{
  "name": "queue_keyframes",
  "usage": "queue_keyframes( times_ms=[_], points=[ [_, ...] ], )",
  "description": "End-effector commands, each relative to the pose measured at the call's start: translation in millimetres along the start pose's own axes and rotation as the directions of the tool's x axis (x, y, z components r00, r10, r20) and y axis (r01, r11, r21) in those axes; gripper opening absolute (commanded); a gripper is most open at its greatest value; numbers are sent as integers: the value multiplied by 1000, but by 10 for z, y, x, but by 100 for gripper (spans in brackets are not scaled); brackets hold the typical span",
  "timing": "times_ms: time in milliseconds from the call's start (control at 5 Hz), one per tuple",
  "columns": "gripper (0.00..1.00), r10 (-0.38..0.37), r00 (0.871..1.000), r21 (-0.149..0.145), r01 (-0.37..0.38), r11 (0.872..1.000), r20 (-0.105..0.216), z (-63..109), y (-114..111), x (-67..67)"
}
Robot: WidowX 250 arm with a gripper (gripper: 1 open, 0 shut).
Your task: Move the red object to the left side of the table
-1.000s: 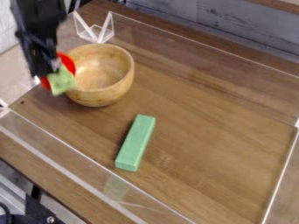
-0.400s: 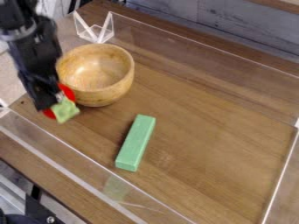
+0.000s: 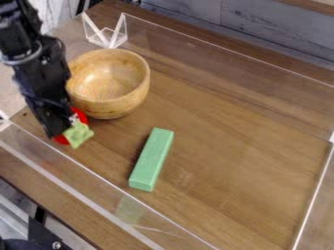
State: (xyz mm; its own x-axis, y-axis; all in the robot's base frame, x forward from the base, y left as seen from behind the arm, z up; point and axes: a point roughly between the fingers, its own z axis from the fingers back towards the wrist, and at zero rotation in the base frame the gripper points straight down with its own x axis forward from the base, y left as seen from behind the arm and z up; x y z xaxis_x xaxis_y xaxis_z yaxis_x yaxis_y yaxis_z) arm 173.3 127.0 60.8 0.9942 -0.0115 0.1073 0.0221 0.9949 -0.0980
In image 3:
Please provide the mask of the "dark robot arm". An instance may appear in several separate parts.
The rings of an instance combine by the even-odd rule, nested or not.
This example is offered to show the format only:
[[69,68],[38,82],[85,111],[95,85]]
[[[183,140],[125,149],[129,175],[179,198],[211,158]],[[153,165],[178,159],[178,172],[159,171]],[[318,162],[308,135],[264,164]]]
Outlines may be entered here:
[[71,70],[63,41],[40,31],[42,20],[28,0],[0,0],[0,61],[50,138],[71,127],[74,111],[66,90]]

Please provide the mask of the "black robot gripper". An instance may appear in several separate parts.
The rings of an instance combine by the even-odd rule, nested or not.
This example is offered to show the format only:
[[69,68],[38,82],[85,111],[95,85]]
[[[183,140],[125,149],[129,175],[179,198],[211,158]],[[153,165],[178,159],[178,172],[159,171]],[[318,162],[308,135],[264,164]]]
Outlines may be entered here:
[[54,138],[71,127],[70,118],[75,114],[66,91],[71,70],[65,43],[42,36],[36,40],[16,38],[11,45],[15,81],[47,136]]

